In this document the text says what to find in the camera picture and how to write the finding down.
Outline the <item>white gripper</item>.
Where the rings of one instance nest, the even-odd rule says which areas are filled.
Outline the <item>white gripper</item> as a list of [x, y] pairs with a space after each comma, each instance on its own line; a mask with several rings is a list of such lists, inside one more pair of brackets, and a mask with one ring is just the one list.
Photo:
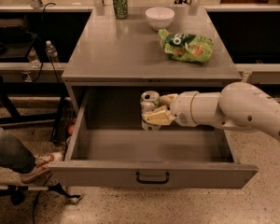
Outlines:
[[168, 126], [175, 120], [184, 127], [208, 125], [221, 128], [222, 112], [218, 105], [219, 97], [219, 92], [197, 91], [163, 95], [160, 97], [160, 107], [143, 113], [142, 119], [149, 124], [160, 126]]

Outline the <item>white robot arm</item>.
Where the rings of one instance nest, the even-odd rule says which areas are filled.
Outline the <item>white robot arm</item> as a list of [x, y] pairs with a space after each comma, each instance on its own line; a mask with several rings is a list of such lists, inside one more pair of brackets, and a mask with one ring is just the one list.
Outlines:
[[208, 125], [222, 130], [260, 130], [280, 142], [280, 104], [245, 82], [234, 82], [220, 92], [185, 91], [159, 98], [157, 106], [141, 113], [144, 122], [183, 127]]

